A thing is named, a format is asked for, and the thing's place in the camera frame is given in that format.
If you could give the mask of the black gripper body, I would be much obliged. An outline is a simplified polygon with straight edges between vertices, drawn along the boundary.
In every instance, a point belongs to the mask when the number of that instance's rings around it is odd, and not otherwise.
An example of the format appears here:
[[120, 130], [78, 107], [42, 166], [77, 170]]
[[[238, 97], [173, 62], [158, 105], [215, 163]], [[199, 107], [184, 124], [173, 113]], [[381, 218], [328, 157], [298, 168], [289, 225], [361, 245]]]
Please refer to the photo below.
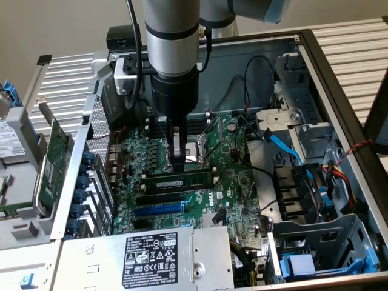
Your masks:
[[157, 111], [171, 121], [186, 120], [198, 103], [198, 71], [177, 77], [152, 75], [150, 81], [153, 104]]

